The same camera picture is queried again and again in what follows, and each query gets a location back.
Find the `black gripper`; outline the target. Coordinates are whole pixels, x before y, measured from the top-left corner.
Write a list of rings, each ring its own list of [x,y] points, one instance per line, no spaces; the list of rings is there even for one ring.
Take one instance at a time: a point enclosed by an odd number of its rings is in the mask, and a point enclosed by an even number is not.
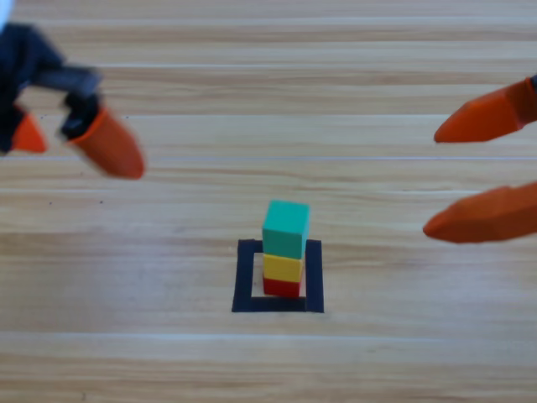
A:
[[[69,65],[33,26],[7,24],[1,33],[1,152],[43,154],[47,140],[18,103],[27,86],[66,93],[70,112],[60,133],[66,143],[102,173],[123,179],[143,176],[142,150],[133,134],[97,95],[100,76],[85,65]]]

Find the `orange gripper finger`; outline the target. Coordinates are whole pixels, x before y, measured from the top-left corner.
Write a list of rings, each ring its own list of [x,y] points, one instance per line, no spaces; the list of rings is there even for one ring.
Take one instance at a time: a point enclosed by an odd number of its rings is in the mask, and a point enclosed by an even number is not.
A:
[[[435,132],[437,143],[487,142],[536,121],[536,77],[499,88],[459,107]]]
[[[536,233],[536,184],[502,186],[462,198],[434,215],[426,236],[449,243],[501,242]]]

